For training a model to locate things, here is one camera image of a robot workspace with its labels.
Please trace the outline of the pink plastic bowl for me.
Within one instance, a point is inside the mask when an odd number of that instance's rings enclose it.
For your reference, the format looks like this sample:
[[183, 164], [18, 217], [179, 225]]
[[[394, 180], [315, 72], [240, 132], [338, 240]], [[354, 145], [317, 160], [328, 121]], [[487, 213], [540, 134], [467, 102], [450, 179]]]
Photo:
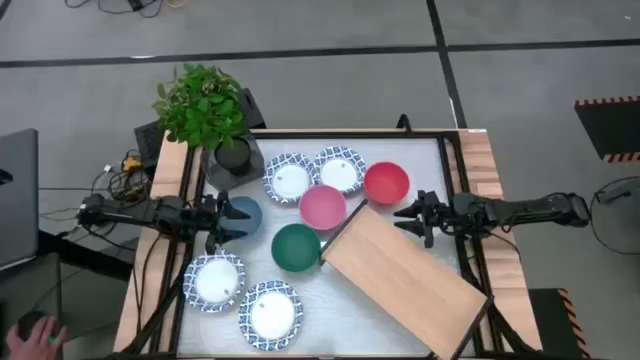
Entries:
[[346, 218], [346, 200], [342, 193], [328, 185], [310, 187], [300, 198], [302, 221], [315, 230], [330, 230]]

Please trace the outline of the black hazard-striped floor mat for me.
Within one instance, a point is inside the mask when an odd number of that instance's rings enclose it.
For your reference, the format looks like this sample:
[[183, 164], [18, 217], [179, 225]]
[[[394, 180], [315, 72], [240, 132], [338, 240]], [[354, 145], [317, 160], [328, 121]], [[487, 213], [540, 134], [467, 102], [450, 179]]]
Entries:
[[591, 359], [576, 308], [566, 289], [530, 289], [529, 298], [545, 354], [564, 359]]
[[574, 110], [601, 160], [640, 162], [640, 96], [576, 100]]

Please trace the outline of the person's hand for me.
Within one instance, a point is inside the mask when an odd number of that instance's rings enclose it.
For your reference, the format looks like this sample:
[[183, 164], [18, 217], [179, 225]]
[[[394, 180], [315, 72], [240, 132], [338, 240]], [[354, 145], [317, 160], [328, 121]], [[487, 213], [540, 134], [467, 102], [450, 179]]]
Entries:
[[68, 328], [59, 329], [55, 340], [49, 341], [52, 336], [56, 319], [52, 316], [40, 318], [31, 330], [27, 340], [22, 340], [18, 335], [19, 325], [13, 325], [6, 337], [9, 348], [8, 360], [56, 360], [62, 344], [66, 340]]

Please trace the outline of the black metal table frame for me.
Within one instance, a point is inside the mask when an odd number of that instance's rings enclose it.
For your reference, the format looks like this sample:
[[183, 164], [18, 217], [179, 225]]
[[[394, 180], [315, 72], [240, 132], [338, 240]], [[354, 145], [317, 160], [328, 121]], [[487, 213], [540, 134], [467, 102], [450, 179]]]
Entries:
[[[503, 198], [498, 168], [492, 153], [487, 131], [484, 129], [417, 129], [411, 132], [402, 129], [258, 129], [253, 132], [259, 138], [283, 137], [301, 140], [305, 136], [320, 139], [360, 139], [369, 142], [375, 139], [400, 139], [407, 142], [413, 135], [420, 139], [428, 135], [450, 137], [447, 148], [452, 151], [446, 157], [446, 173], [457, 178], [453, 181], [455, 191], [469, 190], [489, 198]], [[179, 195], [193, 197], [200, 176], [199, 150], [191, 151], [187, 145], [164, 140], [160, 149], [156, 172], [151, 188], [153, 196]], [[136, 335], [136, 320], [148, 320], [157, 307], [167, 269], [177, 273], [179, 260], [170, 260], [170, 255], [182, 255], [185, 247], [172, 250], [165, 239], [157, 240], [154, 230], [142, 230], [138, 243], [134, 270], [137, 275], [143, 268], [145, 275], [128, 285], [113, 349], [120, 351], [128, 346]], [[472, 264], [474, 271], [483, 270], [481, 279], [491, 286], [496, 307], [506, 321], [528, 345], [542, 348], [538, 325], [534, 317], [524, 271], [514, 250], [514, 235], [500, 230], [494, 236], [481, 241], [474, 252], [482, 260]]]

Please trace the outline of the dark grey side desk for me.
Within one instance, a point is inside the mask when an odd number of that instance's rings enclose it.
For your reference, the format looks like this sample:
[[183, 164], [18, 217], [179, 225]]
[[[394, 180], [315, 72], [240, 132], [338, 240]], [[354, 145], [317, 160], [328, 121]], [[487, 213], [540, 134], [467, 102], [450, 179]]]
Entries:
[[62, 327], [60, 261], [55, 254], [0, 271], [0, 360], [8, 360], [5, 339], [10, 328], [32, 309], [57, 318], [54, 334]]

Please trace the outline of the blue plastic bowl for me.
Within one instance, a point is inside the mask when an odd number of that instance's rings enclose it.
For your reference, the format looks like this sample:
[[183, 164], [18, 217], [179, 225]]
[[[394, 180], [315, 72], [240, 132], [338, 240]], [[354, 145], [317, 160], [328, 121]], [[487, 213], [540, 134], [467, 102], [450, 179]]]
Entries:
[[249, 215], [248, 219], [222, 218], [220, 225], [225, 230], [243, 231], [242, 238], [252, 236], [260, 228], [262, 223], [262, 210], [256, 200], [247, 196], [238, 196], [230, 199], [231, 206]]

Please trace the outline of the red plastic bowl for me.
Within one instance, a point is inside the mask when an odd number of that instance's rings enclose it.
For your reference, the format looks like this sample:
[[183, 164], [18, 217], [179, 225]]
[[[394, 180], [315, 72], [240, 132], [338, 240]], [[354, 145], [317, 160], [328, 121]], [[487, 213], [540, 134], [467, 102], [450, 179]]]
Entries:
[[393, 162], [375, 163], [364, 175], [367, 196], [380, 204], [391, 205], [401, 201], [409, 188], [409, 176], [402, 167]]

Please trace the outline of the grey square plant saucer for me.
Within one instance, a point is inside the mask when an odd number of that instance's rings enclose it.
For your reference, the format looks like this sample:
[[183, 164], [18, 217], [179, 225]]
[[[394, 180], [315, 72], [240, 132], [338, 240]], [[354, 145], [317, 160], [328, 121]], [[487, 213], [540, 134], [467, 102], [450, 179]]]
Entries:
[[265, 173], [264, 157], [251, 134], [234, 137], [231, 145], [205, 150], [201, 160], [207, 182], [220, 191], [261, 179]]

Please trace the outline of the grey laptop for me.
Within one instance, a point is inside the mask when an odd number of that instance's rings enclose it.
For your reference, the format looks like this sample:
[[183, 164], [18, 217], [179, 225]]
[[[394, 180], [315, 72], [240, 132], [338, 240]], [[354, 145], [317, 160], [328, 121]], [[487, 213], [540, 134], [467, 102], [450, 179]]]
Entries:
[[38, 132], [0, 136], [0, 267], [38, 250]]

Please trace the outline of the black computer mouse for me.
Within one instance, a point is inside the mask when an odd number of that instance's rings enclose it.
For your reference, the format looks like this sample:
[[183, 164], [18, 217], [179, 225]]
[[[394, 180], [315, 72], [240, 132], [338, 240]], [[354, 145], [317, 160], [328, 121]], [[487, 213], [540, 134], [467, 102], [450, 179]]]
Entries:
[[21, 340], [26, 341], [31, 336], [32, 330], [35, 327], [36, 323], [41, 319], [48, 318], [49, 315], [45, 312], [39, 310], [32, 310], [26, 314], [24, 314], [18, 320], [18, 336]]

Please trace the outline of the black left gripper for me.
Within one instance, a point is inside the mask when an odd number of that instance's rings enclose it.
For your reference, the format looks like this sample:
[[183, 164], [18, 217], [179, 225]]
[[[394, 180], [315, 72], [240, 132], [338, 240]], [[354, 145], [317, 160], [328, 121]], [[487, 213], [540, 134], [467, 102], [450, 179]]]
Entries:
[[223, 244], [244, 238], [247, 232], [241, 230], [224, 229], [220, 225], [222, 216], [228, 219], [249, 219], [250, 215], [235, 208], [228, 198], [226, 191], [220, 192], [216, 197], [205, 195], [201, 198], [200, 208], [206, 212], [208, 231], [204, 249], [206, 254], [215, 254]]

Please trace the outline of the wooden shelf with black frame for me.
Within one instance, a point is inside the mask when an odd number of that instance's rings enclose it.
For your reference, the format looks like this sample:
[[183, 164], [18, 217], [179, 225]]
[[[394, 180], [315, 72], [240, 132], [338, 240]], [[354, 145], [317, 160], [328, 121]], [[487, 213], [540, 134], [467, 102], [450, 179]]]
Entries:
[[338, 270], [441, 360], [457, 360], [493, 304], [362, 201], [322, 250]]

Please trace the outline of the blue patterned white bowl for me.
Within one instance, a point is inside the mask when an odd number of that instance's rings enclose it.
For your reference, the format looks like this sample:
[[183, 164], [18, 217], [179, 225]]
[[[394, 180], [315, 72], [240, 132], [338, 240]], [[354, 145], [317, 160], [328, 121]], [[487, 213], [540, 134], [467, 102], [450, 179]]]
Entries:
[[269, 160], [262, 178], [267, 196], [281, 204], [297, 203], [316, 185], [319, 175], [314, 162], [301, 153], [281, 153]]
[[286, 348], [304, 320], [297, 291], [281, 280], [257, 283], [245, 293], [239, 307], [239, 329], [246, 341], [260, 351]]
[[242, 294], [246, 280], [244, 263], [237, 255], [219, 250], [196, 257], [183, 274], [186, 302], [205, 313], [231, 308]]
[[361, 190], [367, 164], [353, 148], [334, 145], [321, 150], [314, 159], [319, 181], [343, 194]]

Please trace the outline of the green plastic bowl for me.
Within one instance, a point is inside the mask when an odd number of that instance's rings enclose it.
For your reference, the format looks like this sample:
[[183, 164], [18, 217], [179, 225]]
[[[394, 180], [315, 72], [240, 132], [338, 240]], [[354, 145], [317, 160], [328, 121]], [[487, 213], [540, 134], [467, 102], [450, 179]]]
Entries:
[[271, 255], [281, 269], [303, 272], [317, 264], [320, 248], [320, 239], [311, 227], [289, 224], [274, 235]]

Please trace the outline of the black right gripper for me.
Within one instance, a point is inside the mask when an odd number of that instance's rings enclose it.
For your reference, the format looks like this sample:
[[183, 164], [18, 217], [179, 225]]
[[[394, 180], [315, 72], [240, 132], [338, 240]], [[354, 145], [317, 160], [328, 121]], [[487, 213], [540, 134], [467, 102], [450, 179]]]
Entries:
[[434, 191], [418, 192], [418, 200], [413, 202], [406, 208], [400, 209], [394, 213], [396, 217], [417, 218], [409, 221], [395, 222], [394, 225], [402, 230], [424, 237], [424, 246], [432, 248], [434, 245], [433, 229], [437, 228], [442, 233], [450, 234], [450, 216], [451, 209], [445, 203], [439, 201]]

